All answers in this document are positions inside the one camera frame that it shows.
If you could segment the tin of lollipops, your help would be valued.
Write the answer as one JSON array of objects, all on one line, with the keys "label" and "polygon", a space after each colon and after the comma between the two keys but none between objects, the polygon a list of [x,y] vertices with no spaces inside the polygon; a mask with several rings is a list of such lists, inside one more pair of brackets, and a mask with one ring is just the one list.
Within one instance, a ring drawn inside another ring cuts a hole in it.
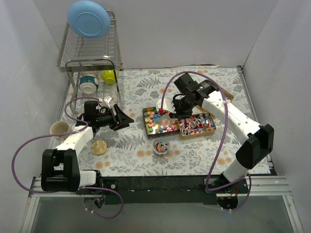
[{"label": "tin of lollipops", "polygon": [[177,121],[182,140],[214,134],[217,127],[209,112],[194,114]]}]

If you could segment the tin of star candies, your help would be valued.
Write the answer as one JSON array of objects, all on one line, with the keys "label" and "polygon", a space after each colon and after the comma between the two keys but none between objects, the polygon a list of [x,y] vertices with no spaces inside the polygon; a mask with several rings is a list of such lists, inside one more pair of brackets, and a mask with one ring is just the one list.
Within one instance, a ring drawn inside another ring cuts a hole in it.
[{"label": "tin of star candies", "polygon": [[179,134],[178,122],[171,119],[167,111],[160,114],[155,107],[148,107],[143,108],[142,116],[148,139]]}]

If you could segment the clear glass bowl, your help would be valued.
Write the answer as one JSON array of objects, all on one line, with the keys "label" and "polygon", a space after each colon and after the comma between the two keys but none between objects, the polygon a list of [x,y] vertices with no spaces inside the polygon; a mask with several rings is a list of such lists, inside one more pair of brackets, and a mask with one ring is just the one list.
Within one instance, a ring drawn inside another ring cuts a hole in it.
[{"label": "clear glass bowl", "polygon": [[165,155],[169,152],[170,144],[165,138],[157,138],[153,143],[153,151],[156,155]]}]

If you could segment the clear plastic scoop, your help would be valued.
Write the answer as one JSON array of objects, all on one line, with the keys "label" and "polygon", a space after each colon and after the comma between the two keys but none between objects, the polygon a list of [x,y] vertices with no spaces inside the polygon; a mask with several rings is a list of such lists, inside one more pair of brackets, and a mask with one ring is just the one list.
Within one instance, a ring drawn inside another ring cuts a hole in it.
[{"label": "clear plastic scoop", "polygon": [[161,115],[160,117],[153,118],[153,122],[156,128],[167,129],[173,125],[174,119],[167,115]]}]

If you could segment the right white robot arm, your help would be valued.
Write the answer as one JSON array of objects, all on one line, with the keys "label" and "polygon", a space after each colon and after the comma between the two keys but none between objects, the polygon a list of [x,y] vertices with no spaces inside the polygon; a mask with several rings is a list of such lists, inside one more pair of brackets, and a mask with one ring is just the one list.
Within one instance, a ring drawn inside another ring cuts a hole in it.
[{"label": "right white robot arm", "polygon": [[236,158],[213,183],[206,183],[206,190],[233,192],[238,182],[247,172],[263,160],[273,149],[274,128],[270,124],[261,125],[253,121],[226,99],[223,89],[210,77],[198,83],[190,76],[191,72],[182,71],[174,75],[171,81],[182,96],[172,100],[174,112],[171,118],[184,119],[192,114],[198,105],[209,111],[230,130],[241,143]]}]

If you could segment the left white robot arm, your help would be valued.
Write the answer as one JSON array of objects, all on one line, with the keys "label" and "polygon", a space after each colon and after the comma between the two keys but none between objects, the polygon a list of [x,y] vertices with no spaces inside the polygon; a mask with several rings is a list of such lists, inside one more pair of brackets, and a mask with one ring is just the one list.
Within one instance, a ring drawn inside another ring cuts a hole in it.
[{"label": "left white robot arm", "polygon": [[84,103],[84,113],[78,117],[76,133],[68,136],[54,149],[46,149],[42,155],[41,188],[47,192],[76,192],[87,187],[92,194],[103,190],[103,181],[98,170],[80,170],[77,156],[93,139],[101,127],[117,131],[128,127],[134,120],[117,104],[100,106],[96,100]]}]

